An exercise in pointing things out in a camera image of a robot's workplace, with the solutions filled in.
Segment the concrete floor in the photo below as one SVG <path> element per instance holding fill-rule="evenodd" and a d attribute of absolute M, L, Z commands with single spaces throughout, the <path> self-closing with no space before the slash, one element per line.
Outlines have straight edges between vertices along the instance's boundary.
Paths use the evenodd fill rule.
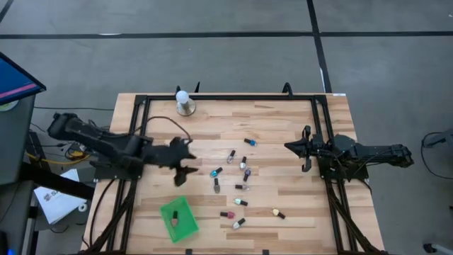
<path fill-rule="evenodd" d="M 315 0 L 321 31 L 453 30 L 450 0 Z M 15 0 L 0 34 L 311 30 L 303 0 Z M 424 254 L 452 241 L 452 182 L 429 174 L 423 135 L 453 127 L 453 37 L 323 38 L 333 92 L 346 93 L 359 141 L 402 143 L 409 169 L 370 168 L 386 250 Z M 313 38 L 0 40 L 0 50 L 47 86 L 37 106 L 113 108 L 121 92 L 322 92 Z M 53 110 L 35 110 L 47 127 Z M 76 111 L 98 125 L 111 112 Z M 43 143 L 49 141 L 41 136 Z M 426 151 L 433 171 L 453 176 L 445 146 Z M 43 231 L 38 254 L 78 251 L 84 228 Z"/>

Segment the green container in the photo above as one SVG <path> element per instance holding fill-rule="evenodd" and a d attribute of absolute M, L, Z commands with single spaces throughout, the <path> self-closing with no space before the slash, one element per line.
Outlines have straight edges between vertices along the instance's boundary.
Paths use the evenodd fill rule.
<path fill-rule="evenodd" d="M 173 243 L 177 243 L 198 231 L 197 221 L 193 217 L 192 210 L 185 196 L 180 196 L 170 203 L 162 205 L 159 210 Z M 174 211 L 178 211 L 178 224 L 176 227 L 171 225 Z"/>

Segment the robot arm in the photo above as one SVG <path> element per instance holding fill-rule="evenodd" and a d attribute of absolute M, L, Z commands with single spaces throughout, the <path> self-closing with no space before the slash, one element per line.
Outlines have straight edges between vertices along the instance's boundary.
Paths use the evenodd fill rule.
<path fill-rule="evenodd" d="M 306 158 L 306 165 L 302 171 L 311 168 L 310 156 L 329 158 L 329 165 L 333 169 L 340 169 L 348 179 L 368 163 L 388 163 L 392 166 L 408 167 L 413 164 L 411 152 L 402 144 L 390 146 L 364 146 L 356 143 L 345 135 L 336 135 L 333 141 L 325 143 L 321 135 L 315 134 L 309 140 L 310 126 L 305 126 L 302 139 L 296 142 L 287 142 L 285 147 L 297 156 Z"/>
<path fill-rule="evenodd" d="M 145 164 L 176 169 L 176 186 L 185 183 L 186 175 L 196 168 L 182 167 L 182 159 L 196 159 L 189 153 L 187 139 L 175 137 L 170 145 L 153 145 L 152 137 L 134 134 L 114 134 L 83 122 L 73 113 L 55 113 L 52 124 L 47 129 L 49 136 L 57 140 L 80 142 L 109 158 L 110 163 L 125 171 L 143 168 Z"/>

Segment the yellow cable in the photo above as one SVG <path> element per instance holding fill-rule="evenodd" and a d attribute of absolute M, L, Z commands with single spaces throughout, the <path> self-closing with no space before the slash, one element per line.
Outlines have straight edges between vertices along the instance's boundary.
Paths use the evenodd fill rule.
<path fill-rule="evenodd" d="M 33 156 L 31 155 L 30 153 L 26 152 L 27 156 L 29 156 L 30 158 L 34 159 L 34 160 L 38 160 L 38 158 L 36 156 Z M 44 162 L 47 162 L 47 163 L 51 163 L 51 164 L 60 164 L 60 165 L 72 165 L 72 164 L 77 164 L 77 163 L 80 163 L 82 162 L 83 160 L 85 159 L 88 159 L 90 157 L 90 155 L 86 155 L 86 157 L 84 157 L 83 159 L 78 159 L 76 161 L 69 161 L 69 162 L 62 162 L 62 161 L 53 161 L 53 160 L 49 160 L 49 159 L 41 159 L 41 161 L 44 161 Z"/>

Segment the wooden table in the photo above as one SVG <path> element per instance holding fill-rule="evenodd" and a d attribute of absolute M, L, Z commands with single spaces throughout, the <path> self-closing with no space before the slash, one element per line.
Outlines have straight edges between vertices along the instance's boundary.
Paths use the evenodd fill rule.
<path fill-rule="evenodd" d="M 132 93 L 118 96 L 110 126 L 112 132 L 128 131 L 135 96 Z M 355 139 L 347 98 L 328 94 L 327 99 L 334 133 Z M 200 170 L 189 175 L 187 182 L 177 188 L 173 185 L 174 170 L 146 166 L 138 182 L 127 253 L 184 254 L 186 249 L 193 249 L 194 254 L 262 254 L 263 249 L 269 249 L 271 254 L 336 252 L 326 187 L 319 177 L 316 159 L 312 159 L 312 170 L 302 173 L 304 160 L 283 147 L 284 142 L 300 139 L 305 125 L 312 126 L 314 132 L 310 102 L 197 101 L 195 113 L 183 117 L 177 114 L 175 101 L 152 101 L 149 115 L 173 118 L 192 135 L 194 141 L 190 151 L 198 158 L 189 164 Z M 158 143 L 184 136 L 176 126 L 162 119 L 152 120 L 146 134 Z M 245 137 L 256 139 L 258 146 L 243 142 Z M 232 164 L 227 164 L 226 158 L 232 149 L 236 150 L 236 156 Z M 250 191 L 234 189 L 235 184 L 242 183 L 243 172 L 239 170 L 242 156 L 247 157 L 247 165 L 252 168 L 252 176 L 248 179 Z M 216 194 L 209 174 L 220 166 L 224 170 L 219 175 L 221 190 Z M 93 205 L 98 203 L 107 183 L 97 184 Z M 102 200 L 93 239 L 112 217 L 117 183 Z M 375 247 L 383 249 L 369 190 L 358 181 L 347 183 L 346 190 L 353 220 Z M 159 207 L 178 196 L 188 199 L 200 231 L 173 244 Z M 235 198 L 248 201 L 248 206 L 235 205 Z M 286 219 L 273 216 L 272 207 L 279 208 Z M 94 206 L 88 222 L 91 222 L 93 210 Z M 219 212 L 228 210 L 236 213 L 235 220 L 219 216 Z M 240 229 L 233 230 L 231 225 L 242 217 L 246 222 Z M 343 220 L 340 223 L 344 246 L 348 249 Z M 85 240 L 88 240 L 89 226 L 87 224 Z M 116 249 L 120 245 L 122 222 L 118 226 Z"/>

